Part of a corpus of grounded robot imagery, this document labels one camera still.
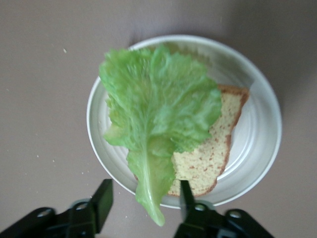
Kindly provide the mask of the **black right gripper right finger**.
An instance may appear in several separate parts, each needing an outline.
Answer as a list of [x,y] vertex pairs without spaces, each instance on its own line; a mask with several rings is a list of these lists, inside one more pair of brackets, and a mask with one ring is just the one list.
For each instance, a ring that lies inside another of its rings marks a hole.
[[249,213],[231,209],[224,215],[214,205],[195,200],[189,182],[180,183],[180,207],[183,222],[177,228],[175,238],[271,238],[267,231]]

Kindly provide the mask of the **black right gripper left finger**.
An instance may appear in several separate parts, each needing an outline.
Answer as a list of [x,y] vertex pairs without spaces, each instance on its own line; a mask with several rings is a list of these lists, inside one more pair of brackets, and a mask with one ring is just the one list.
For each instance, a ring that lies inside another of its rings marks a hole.
[[104,179],[94,195],[74,202],[63,213],[41,207],[0,233],[2,238],[94,238],[113,204],[111,179]]

